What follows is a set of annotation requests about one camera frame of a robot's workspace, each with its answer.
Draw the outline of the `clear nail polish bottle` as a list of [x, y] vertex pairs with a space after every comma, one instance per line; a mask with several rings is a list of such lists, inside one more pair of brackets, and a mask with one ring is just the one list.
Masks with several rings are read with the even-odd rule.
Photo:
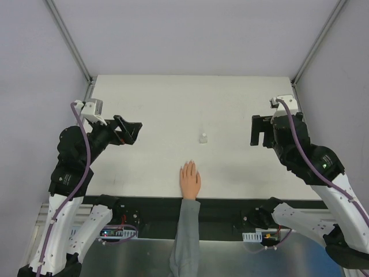
[[201, 133], [199, 136], [199, 143], [206, 144], [208, 142], [208, 137], [206, 133]]

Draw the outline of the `grey sleeved forearm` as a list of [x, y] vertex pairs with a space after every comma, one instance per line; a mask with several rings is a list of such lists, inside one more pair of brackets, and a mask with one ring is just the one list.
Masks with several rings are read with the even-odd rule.
[[182, 200], [168, 276], [198, 275], [200, 206], [201, 204], [196, 200]]

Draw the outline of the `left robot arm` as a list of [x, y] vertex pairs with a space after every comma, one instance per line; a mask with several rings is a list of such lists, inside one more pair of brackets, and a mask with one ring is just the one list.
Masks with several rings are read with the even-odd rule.
[[132, 145], [142, 128], [115, 115], [105, 124], [89, 123], [85, 133], [78, 126], [59, 136], [58, 163], [51, 174], [49, 208], [45, 229], [31, 262], [19, 269], [19, 276], [79, 276], [85, 255], [102, 229], [110, 224], [122, 228], [122, 202], [103, 194], [94, 203], [80, 229], [72, 234], [77, 212], [93, 177], [91, 164], [108, 145]]

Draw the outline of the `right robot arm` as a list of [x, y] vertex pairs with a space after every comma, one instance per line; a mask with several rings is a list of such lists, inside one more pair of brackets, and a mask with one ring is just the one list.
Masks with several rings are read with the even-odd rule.
[[328, 147], [311, 143], [303, 114], [292, 116], [298, 141], [309, 168], [299, 152], [288, 117], [260, 116], [251, 118], [250, 144], [259, 143], [264, 134], [263, 147], [273, 149], [283, 166], [317, 193], [333, 216], [335, 223], [325, 223], [271, 197], [258, 209], [245, 214], [254, 228], [269, 229], [276, 225], [297, 231], [322, 246], [328, 256], [346, 269], [368, 270], [368, 215], [354, 199], [344, 166]]

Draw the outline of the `mannequin hand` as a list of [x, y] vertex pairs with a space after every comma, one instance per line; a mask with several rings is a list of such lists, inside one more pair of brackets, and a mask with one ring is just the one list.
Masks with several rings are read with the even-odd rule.
[[201, 176], [193, 160], [186, 162], [180, 168], [179, 184], [184, 199], [195, 200], [197, 198], [201, 188]]

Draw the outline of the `left aluminium frame post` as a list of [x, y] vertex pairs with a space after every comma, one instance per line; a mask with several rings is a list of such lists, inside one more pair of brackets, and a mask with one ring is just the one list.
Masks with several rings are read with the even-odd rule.
[[77, 67], [79, 68], [80, 72], [82, 73], [82, 75], [84, 76], [84, 79], [87, 81], [87, 83], [89, 85], [93, 84], [94, 82], [94, 77], [90, 74], [63, 18], [62, 15], [60, 13], [60, 11], [58, 10], [55, 1], [53, 0], [45, 0], [43, 1], [46, 8], [48, 9], [48, 11], [50, 12], [50, 15], [52, 17], [52, 19], [54, 20], [54, 23], [57, 27], [57, 29], [59, 30], [61, 37], [63, 39], [63, 41], [65, 42], [65, 45], [67, 46], [72, 58], [74, 59]]

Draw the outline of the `aluminium frame post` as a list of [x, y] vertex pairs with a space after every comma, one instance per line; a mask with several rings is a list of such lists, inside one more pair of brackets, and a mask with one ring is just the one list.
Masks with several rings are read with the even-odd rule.
[[82, 75], [84, 76], [84, 79], [87, 81], [87, 83], [89, 85], [93, 84], [94, 82], [94, 77], [90, 74], [63, 18], [62, 15], [60, 13], [60, 11], [58, 10], [55, 1], [53, 0], [45, 0], [43, 1], [46, 8], [48, 9], [48, 11], [50, 12], [50, 15], [52, 17], [52, 19], [54, 20], [54, 23], [57, 27], [57, 29], [59, 30], [61, 37], [63, 39], [63, 41], [65, 42], [65, 45], [67, 46], [72, 58], [74, 59], [77, 67], [79, 68], [80, 72], [82, 73]]
[[299, 66], [296, 74], [291, 79], [291, 85], [295, 88], [301, 79], [303, 73], [306, 71], [308, 65], [311, 63], [312, 59], [316, 55], [317, 51], [319, 50], [321, 44], [325, 40], [325, 37], [328, 35], [329, 31], [331, 30], [334, 23], [337, 21], [339, 15], [344, 10], [344, 7], [348, 4], [348, 0], [339, 0], [335, 4], [333, 10], [330, 12], [327, 20], [323, 24], [321, 30], [319, 31], [317, 37], [315, 38], [313, 44], [308, 50], [307, 55], [305, 56], [303, 62]]

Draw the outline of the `right aluminium frame post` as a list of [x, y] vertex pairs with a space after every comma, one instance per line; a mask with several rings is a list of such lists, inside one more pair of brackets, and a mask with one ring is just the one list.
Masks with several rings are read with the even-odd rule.
[[306, 71], [308, 65], [311, 63], [312, 59], [316, 55], [317, 51], [319, 50], [321, 44], [325, 40], [325, 37], [328, 35], [329, 31], [331, 30], [334, 23], [337, 21], [339, 15], [344, 10], [344, 7], [348, 4], [348, 0], [339, 0], [335, 4], [333, 10], [330, 12], [327, 20], [323, 24], [321, 30], [319, 31], [317, 37], [315, 38], [313, 44], [308, 50], [307, 55], [305, 56], [303, 62], [299, 66], [296, 74], [291, 79], [291, 85], [295, 88], [301, 79], [303, 73]]

